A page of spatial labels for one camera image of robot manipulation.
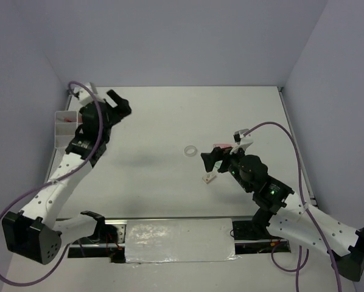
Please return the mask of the clear tape roll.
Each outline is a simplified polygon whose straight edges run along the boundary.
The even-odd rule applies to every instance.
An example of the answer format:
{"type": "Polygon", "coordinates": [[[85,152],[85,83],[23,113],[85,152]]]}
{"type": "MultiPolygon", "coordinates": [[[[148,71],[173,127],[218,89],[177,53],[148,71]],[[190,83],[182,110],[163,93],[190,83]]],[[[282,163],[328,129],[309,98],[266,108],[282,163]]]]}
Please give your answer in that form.
{"type": "Polygon", "coordinates": [[[198,149],[194,145],[188,145],[184,148],[184,155],[187,157],[193,157],[197,154],[198,149]]]}

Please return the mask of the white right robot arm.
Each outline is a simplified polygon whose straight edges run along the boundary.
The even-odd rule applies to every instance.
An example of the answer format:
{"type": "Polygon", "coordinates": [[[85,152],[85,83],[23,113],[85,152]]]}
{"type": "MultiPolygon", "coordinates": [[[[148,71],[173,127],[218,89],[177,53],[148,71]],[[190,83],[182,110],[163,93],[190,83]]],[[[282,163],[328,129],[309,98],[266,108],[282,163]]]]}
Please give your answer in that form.
{"type": "Polygon", "coordinates": [[[358,282],[364,271],[364,228],[352,228],[303,203],[291,187],[268,174],[256,155],[239,148],[216,147],[202,153],[205,170],[220,162],[219,173],[228,172],[246,193],[251,193],[258,210],[251,221],[234,225],[234,237],[264,239],[282,237],[304,248],[333,256],[339,275],[358,282]]]}

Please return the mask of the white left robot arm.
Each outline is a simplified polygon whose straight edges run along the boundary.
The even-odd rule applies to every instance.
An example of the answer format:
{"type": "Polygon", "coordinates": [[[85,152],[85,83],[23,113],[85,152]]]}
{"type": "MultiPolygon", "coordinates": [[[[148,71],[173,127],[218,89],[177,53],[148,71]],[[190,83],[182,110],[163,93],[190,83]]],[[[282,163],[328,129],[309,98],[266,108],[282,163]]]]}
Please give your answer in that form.
{"type": "Polygon", "coordinates": [[[2,227],[8,250],[47,265],[59,249],[78,239],[93,243],[118,241],[119,231],[106,224],[105,217],[92,211],[57,221],[57,217],[80,181],[94,168],[107,149],[111,129],[131,114],[127,100],[112,89],[106,100],[81,107],[82,122],[75,131],[60,165],[50,177],[49,186],[39,191],[18,213],[7,212],[2,227]]]}

